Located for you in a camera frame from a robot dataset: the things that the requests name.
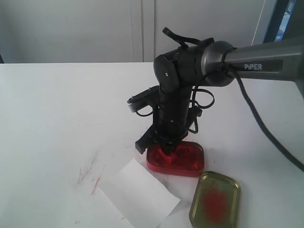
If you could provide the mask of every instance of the red object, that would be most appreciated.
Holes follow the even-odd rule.
[[[202,199],[206,218],[217,224],[225,224],[226,215],[228,214],[227,194],[216,188],[204,191]]]
[[[147,165],[155,172],[197,177],[204,170],[204,151],[197,143],[182,141],[176,150],[167,156],[161,146],[156,145],[148,148]]]

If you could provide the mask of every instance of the open tin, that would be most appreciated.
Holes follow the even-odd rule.
[[[147,150],[147,166],[155,172],[197,177],[204,170],[204,151],[195,142],[182,141],[176,150],[167,156],[160,145],[154,145]]]
[[[230,177],[207,171],[200,178],[189,217],[194,228],[235,228],[241,195]]]

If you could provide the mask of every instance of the white table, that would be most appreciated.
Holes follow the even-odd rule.
[[[295,84],[243,81],[270,131],[304,162]],[[127,227],[91,194],[100,175],[106,180],[132,157],[146,167],[134,142],[152,118],[132,114],[126,100],[156,84],[152,63],[0,65],[0,226]],[[304,227],[304,173],[260,131],[236,81],[210,90],[216,103],[187,140],[203,146],[205,170],[240,183],[238,227]],[[190,228],[197,178],[153,175],[181,198],[160,227]]]

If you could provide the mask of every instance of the robotic arm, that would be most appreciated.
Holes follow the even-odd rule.
[[[197,91],[213,97],[211,92],[198,89],[199,86],[227,86],[236,75],[240,78],[286,80],[296,82],[304,97],[303,38],[234,48],[225,41],[214,42],[213,38],[201,41],[178,36],[168,28],[164,28],[163,33],[178,42],[180,47],[154,60],[159,86],[128,100],[132,112],[138,113],[148,105],[153,110],[150,113],[153,114],[152,126],[135,143],[141,154],[149,146],[159,144],[169,155],[188,131],[198,132],[197,117],[201,116],[202,109],[214,103],[213,99],[210,105],[201,106],[195,101]],[[190,129],[193,123],[195,130]]]

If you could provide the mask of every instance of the white paper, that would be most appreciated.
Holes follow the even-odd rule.
[[[180,201],[135,159],[100,187],[135,228],[157,227]]]

